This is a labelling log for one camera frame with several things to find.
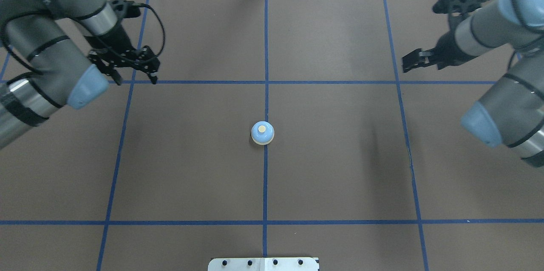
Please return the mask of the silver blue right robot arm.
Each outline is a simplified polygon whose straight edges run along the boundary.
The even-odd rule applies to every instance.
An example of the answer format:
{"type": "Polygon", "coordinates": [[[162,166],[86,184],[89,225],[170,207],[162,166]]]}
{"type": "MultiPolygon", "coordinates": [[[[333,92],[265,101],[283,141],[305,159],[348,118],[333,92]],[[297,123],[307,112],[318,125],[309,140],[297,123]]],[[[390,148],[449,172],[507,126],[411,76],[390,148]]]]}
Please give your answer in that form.
{"type": "Polygon", "coordinates": [[[523,168],[458,123],[506,72],[509,45],[464,65],[402,72],[402,55],[447,30],[437,0],[150,0],[167,44],[157,85],[135,85],[154,119],[155,168],[191,172],[399,170],[407,141],[437,168],[523,168]]]}

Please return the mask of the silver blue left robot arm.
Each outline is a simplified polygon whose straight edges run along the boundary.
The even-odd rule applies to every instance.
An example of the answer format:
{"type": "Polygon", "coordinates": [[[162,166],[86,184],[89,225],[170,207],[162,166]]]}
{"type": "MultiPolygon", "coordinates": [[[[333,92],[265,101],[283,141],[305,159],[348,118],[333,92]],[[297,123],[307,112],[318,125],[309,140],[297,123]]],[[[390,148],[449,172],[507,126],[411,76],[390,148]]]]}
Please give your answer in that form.
{"type": "Polygon", "coordinates": [[[80,109],[121,85],[118,68],[158,81],[159,55],[136,48],[122,22],[145,3],[128,0],[1,0],[1,46],[27,72],[1,84],[1,147],[64,106],[80,109]]]}

